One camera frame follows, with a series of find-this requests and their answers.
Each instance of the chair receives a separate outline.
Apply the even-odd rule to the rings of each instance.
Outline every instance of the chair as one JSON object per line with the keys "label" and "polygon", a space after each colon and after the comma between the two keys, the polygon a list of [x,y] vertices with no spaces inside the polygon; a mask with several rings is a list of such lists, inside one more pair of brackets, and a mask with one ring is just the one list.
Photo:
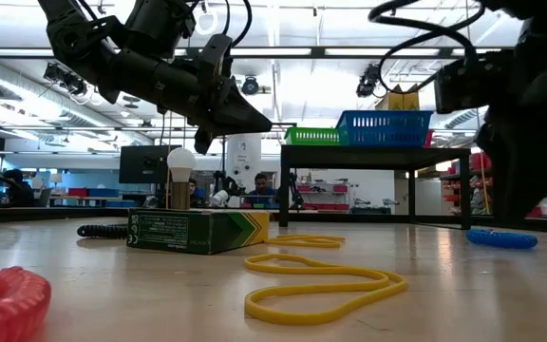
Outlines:
{"label": "chair", "polygon": [[48,188],[48,189],[42,190],[42,195],[39,197],[39,199],[35,203],[37,207],[40,207],[40,208],[47,207],[47,203],[49,202],[49,197],[52,195],[52,190],[54,189]]}

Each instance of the cardboard box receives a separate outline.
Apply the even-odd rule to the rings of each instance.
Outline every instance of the cardboard box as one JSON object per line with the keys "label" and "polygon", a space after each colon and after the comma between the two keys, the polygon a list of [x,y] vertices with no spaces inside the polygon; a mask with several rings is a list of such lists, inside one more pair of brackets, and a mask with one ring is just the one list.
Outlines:
{"label": "cardboard box", "polygon": [[[402,91],[399,85],[394,90]],[[375,106],[377,110],[403,110],[405,108],[405,99],[401,94],[388,92],[383,99]]]}
{"label": "cardboard box", "polygon": [[[394,90],[402,91],[399,85],[394,87]],[[419,92],[413,92],[406,95],[388,93],[375,106],[377,110],[419,110]]]}
{"label": "cardboard box", "polygon": [[126,245],[211,255],[263,242],[269,225],[267,212],[130,210]]}

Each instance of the yellow rubber band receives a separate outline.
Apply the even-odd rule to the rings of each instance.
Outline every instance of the yellow rubber band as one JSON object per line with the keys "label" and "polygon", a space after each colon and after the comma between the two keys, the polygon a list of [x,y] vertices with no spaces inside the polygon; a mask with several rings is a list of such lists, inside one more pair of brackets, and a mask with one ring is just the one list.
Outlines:
{"label": "yellow rubber band", "polygon": [[316,235],[285,235],[266,239],[264,242],[280,246],[323,247],[339,248],[344,237],[316,236]]}
{"label": "yellow rubber band", "polygon": [[[257,263],[260,261],[271,259],[303,262],[309,267],[281,267]],[[366,276],[374,279],[372,281],[343,282],[336,284],[274,286],[270,288],[256,290],[246,295],[246,298],[244,300],[244,310],[246,311],[246,313],[256,319],[260,319],[262,321],[274,324],[316,325],[328,323],[333,320],[339,319],[345,314],[348,314],[349,312],[363,307],[367,304],[373,303],[389,296],[396,295],[406,290],[408,286],[403,276],[394,274],[392,272],[335,265],[326,262],[311,260],[303,256],[293,256],[285,254],[252,256],[244,260],[244,266],[249,270],[274,274],[353,275]],[[369,291],[369,293],[363,294],[336,308],[321,313],[284,313],[257,304],[258,301],[270,296],[305,295],[352,291]]]}

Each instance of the black table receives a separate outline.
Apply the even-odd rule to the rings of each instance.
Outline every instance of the black table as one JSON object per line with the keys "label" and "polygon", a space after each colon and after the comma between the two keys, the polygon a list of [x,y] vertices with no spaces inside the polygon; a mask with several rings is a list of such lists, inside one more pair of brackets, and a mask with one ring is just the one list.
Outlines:
{"label": "black table", "polygon": [[415,170],[439,162],[460,160],[462,229],[470,229],[470,149],[389,148],[350,146],[282,145],[280,227],[289,224],[291,168],[408,171],[408,221],[418,223],[415,214]]}

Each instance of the red rubber ring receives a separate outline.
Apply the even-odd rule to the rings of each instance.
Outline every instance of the red rubber ring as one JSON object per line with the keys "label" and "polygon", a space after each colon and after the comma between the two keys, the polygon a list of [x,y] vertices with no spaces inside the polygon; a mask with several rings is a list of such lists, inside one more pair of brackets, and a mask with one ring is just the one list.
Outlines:
{"label": "red rubber ring", "polygon": [[44,322],[49,282],[21,267],[0,271],[0,342],[23,342]]}

